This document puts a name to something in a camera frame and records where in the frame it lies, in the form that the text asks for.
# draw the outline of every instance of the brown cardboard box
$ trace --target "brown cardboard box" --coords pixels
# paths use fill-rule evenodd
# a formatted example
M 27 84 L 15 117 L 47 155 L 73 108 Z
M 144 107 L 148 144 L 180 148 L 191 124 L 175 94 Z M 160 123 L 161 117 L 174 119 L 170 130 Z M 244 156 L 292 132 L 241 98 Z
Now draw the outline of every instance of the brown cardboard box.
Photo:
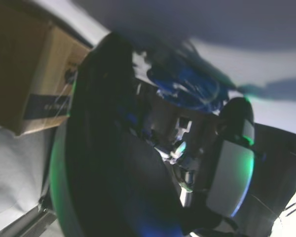
M 88 52 L 47 18 L 0 4 L 0 125 L 16 135 L 58 126 Z

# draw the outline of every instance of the black label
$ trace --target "black label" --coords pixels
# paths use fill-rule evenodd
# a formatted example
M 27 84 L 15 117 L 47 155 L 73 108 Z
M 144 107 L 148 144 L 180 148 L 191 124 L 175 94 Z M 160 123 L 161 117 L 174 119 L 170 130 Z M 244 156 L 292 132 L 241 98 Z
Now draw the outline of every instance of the black label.
M 69 102 L 70 96 L 31 94 L 24 113 L 24 119 L 44 119 L 66 115 Z

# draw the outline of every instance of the cardboard box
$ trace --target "cardboard box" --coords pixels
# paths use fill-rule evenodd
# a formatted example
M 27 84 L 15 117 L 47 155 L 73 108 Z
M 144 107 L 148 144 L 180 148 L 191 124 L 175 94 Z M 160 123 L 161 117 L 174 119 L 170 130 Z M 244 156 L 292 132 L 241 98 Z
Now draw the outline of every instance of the cardboard box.
M 0 4 L 0 125 L 16 135 L 67 118 L 77 67 L 89 52 L 42 15 Z

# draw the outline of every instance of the blue object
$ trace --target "blue object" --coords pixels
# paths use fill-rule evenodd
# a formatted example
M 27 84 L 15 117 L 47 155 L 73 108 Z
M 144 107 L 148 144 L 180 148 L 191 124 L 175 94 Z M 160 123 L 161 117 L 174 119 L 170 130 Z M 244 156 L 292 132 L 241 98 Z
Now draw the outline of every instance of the blue object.
M 152 64 L 148 78 L 158 87 L 158 95 L 188 109 L 211 113 L 228 100 L 228 88 L 210 75 L 196 71 L 178 56 L 165 65 Z

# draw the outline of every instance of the thin wire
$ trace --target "thin wire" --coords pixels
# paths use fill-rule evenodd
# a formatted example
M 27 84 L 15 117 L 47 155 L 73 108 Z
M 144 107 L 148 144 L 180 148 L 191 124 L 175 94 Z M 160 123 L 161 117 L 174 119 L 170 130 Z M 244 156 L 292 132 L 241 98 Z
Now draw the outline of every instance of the thin wire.
M 281 226 L 283 228 L 283 222 L 282 222 L 282 218 L 277 215 L 271 208 L 269 208 L 266 204 L 264 204 L 264 202 L 262 202 L 260 199 L 258 199 L 255 195 L 253 194 L 250 194 L 252 197 L 254 197 L 259 203 L 261 203 L 266 209 L 268 209 L 272 214 L 274 214 L 279 220 L 280 220 L 280 223 L 281 223 Z

